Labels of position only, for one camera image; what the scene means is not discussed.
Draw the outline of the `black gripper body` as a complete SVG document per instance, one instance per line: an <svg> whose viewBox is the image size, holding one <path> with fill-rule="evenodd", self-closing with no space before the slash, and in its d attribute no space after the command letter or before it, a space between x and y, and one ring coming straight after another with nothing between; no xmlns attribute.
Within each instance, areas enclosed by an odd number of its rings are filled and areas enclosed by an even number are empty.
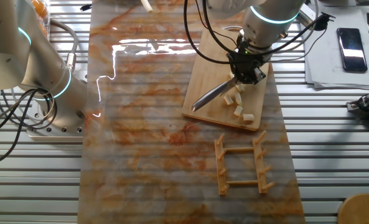
<svg viewBox="0 0 369 224"><path fill-rule="evenodd" d="M227 53L227 58L231 72L239 81L256 85L266 78L266 74L260 69L265 63L262 56L233 52Z"/></svg>

